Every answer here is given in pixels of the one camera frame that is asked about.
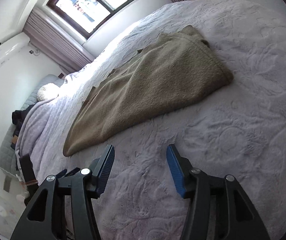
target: window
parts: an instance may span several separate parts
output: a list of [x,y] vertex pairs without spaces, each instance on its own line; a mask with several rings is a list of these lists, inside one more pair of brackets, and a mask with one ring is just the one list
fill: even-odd
[[85,38],[134,0],[49,0],[47,5]]

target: pillow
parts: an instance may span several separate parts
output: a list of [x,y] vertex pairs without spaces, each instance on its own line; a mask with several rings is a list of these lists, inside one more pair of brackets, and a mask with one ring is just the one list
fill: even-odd
[[53,83],[42,86],[37,92],[37,101],[45,101],[58,96],[59,87]]

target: round white cushion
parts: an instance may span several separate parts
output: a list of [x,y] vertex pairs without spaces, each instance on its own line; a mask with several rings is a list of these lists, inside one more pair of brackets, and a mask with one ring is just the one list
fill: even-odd
[[37,101],[45,101],[58,96],[59,87],[53,83],[42,86],[37,92]]

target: bedspread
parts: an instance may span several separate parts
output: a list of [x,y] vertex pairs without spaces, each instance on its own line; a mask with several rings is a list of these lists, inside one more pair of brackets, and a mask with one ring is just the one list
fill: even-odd
[[[67,133],[92,86],[160,32],[187,25],[197,28],[233,72],[232,84],[196,105],[64,157]],[[115,162],[104,194],[93,201],[102,239],[179,239],[188,200],[176,193],[165,157],[169,143],[209,175],[234,175],[272,240],[280,239],[286,231],[286,20],[243,0],[165,5],[129,27],[93,63],[67,76],[58,98],[36,105],[25,119],[16,153],[30,153],[43,181],[64,168],[87,167],[108,143],[115,147]],[[66,218],[70,225],[69,209]]]

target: gray quilted headboard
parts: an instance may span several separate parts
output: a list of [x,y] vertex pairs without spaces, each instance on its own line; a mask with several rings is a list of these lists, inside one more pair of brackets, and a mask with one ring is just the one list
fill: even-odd
[[[37,92],[38,90],[49,83],[54,83],[57,86],[61,86],[64,83],[63,79],[60,79],[54,75],[47,75],[43,78],[39,84],[35,87],[33,92],[25,101],[24,105],[22,106],[21,110],[25,110],[28,106],[37,103]],[[15,151],[11,148],[13,133],[15,130],[15,125],[11,125],[8,129],[5,138],[2,142],[0,147],[0,168],[6,175],[10,175],[11,177],[16,177],[16,174],[19,175],[20,172],[16,170],[16,156]]]

